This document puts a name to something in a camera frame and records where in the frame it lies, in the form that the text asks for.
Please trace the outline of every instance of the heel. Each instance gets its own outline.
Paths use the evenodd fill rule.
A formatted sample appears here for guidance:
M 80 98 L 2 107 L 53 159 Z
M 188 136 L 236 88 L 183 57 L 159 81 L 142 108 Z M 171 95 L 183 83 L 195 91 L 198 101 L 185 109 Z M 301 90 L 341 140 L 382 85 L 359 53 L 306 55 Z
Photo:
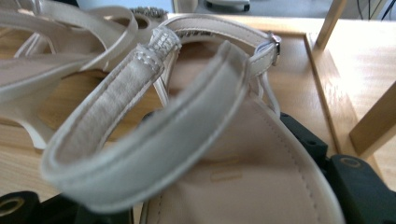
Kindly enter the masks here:
M 54 131 L 37 115 L 41 103 L 55 90 L 60 81 L 22 97 L 0 104 L 0 117 L 18 122 L 30 135 L 35 148 L 44 149 Z

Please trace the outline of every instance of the wooden table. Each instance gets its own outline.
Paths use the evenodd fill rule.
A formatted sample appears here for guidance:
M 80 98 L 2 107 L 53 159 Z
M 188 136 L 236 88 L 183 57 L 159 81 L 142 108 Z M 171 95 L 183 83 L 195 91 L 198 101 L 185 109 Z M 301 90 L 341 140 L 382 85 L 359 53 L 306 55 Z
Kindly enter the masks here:
M 320 94 L 318 68 L 312 64 L 308 54 L 309 37 L 319 32 L 323 20 L 258 17 L 228 19 L 281 35 L 281 60 L 269 73 L 276 97 L 283 112 L 295 117 L 329 144 L 329 155 L 340 150 L 337 146 L 340 136 L 334 136 L 331 132 L 327 111 L 329 107 L 330 110 L 334 107 L 344 109 L 346 116 L 352 115 L 360 119 L 396 80 L 396 23 L 339 21 L 328 47 L 323 54 L 317 55 L 318 62 L 322 63 L 319 69 L 326 68 L 326 64 L 329 64 L 329 73 L 333 72 L 334 67 L 338 71 L 341 77 L 339 90 L 346 92 L 352 103 L 352 110 L 348 110 L 349 107 L 343 105 L 342 100 L 335 101 L 338 102 L 337 105 L 327 105 Z M 0 59 L 11 57 L 27 36 L 23 32 L 0 30 Z M 179 58 L 185 60 L 177 66 L 176 73 L 182 73 L 187 66 L 194 66 L 187 62 L 193 55 L 194 50 L 189 48 L 182 51 Z M 326 78 L 328 72 L 322 71 L 322 79 Z M 58 128 L 103 76 L 101 72 L 91 71 L 65 78 L 40 108 L 40 118 L 53 129 Z M 110 136 L 108 143 L 116 141 L 147 112 L 159 107 L 159 99 L 151 89 Z M 392 150 L 396 146 L 395 142 L 396 139 L 393 138 L 368 160 L 392 189 L 396 189 L 396 152 Z M 58 193 L 40 178 L 40 157 L 41 151 L 33 149 L 32 142 L 22 127 L 0 119 L 0 195 L 29 189 L 37 192 L 41 200 L 46 200 Z

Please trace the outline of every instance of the strappy sandal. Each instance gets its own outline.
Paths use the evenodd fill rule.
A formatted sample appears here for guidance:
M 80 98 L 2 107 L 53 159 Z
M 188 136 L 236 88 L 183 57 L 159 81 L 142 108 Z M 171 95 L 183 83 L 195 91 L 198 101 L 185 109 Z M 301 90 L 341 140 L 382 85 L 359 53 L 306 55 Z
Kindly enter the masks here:
M 66 4 L 39 0 L 40 14 L 31 16 L 16 11 L 38 11 L 37 5 L 25 2 L 0 9 L 0 26 L 39 34 L 21 47 L 19 58 L 0 61 L 0 116 L 17 121 L 30 134 L 34 147 L 45 148 L 53 130 L 36 111 L 61 78 L 91 69 L 111 71 L 138 41 L 151 36 L 159 21 L 151 22 L 139 14 L 148 27 L 137 32 L 137 21 L 127 8 L 98 8 L 87 14 Z M 102 19 L 107 16 L 114 21 L 127 20 L 127 25 Z M 54 54 L 40 54 L 48 44 Z
M 167 62 L 176 58 L 177 43 L 160 26 L 152 42 L 135 49 L 54 135 L 43 177 L 94 212 L 117 212 L 151 198 L 142 223 L 343 223 L 325 178 L 259 97 L 262 84 L 253 77 L 275 61 L 275 38 L 229 21 L 200 20 L 232 26 L 233 35 L 217 25 L 197 28 L 199 37 L 179 34 L 226 37 L 256 54 L 249 58 L 226 41 L 164 110 L 100 151 L 148 85 L 172 67 L 163 64 L 168 54 Z M 165 24 L 172 28 L 172 21 Z M 189 21 L 189 27 L 196 24 Z M 139 84 L 131 89 L 132 82 Z M 166 82 L 158 79 L 159 89 Z

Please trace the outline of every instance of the sandal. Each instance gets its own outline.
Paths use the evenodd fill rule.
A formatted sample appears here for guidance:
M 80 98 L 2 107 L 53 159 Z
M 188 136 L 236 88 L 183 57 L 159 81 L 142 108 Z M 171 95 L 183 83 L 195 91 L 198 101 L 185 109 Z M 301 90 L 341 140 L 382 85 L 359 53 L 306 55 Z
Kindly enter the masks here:
M 101 151 L 148 85 L 172 70 L 163 63 L 166 55 L 167 62 L 176 58 L 177 43 L 160 26 L 148 47 L 135 49 L 53 136 L 43 177 L 94 212 L 118 212 L 150 198 L 142 223 L 343 223 L 320 170 L 259 97 L 266 80 L 253 77 L 265 75 L 276 60 L 276 38 L 230 21 L 190 17 L 165 24 L 175 31 L 172 21 L 184 24 L 177 33 L 190 39 L 186 43 L 228 38 L 256 54 L 249 58 L 225 41 L 164 110 Z M 216 29 L 185 33 L 198 23 Z M 160 91 L 168 79 L 156 81 Z M 139 84 L 131 89 L 128 83 Z
M 98 8 L 87 14 L 77 7 L 39 0 L 37 5 L 19 8 L 37 10 L 40 6 L 39 16 L 31 16 L 17 12 L 21 5 L 5 2 L 9 4 L 0 9 L 0 26 L 39 35 L 34 34 L 21 47 L 19 58 L 0 61 L 0 116 L 22 125 L 35 148 L 45 148 L 53 135 L 36 111 L 60 80 L 84 70 L 111 71 L 138 41 L 148 39 L 152 28 L 160 23 L 138 14 L 136 17 L 145 21 L 147 28 L 137 31 L 133 12 L 123 7 Z M 114 21 L 127 20 L 127 25 L 102 19 L 108 16 Z M 54 54 L 43 54 L 47 45 Z

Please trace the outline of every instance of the metal grommet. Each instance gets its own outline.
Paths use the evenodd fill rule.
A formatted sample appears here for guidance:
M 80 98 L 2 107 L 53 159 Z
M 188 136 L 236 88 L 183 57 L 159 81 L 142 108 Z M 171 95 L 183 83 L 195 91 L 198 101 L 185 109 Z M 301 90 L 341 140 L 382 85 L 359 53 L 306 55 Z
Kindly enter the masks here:
M 24 199 L 21 197 L 10 198 L 3 202 L 0 202 L 0 217 L 4 217 L 6 215 L 9 215 L 17 211 L 20 207 L 23 206 L 23 204 L 24 204 Z
M 359 161 L 346 157 L 341 158 L 340 162 L 353 168 L 361 167 L 361 163 Z

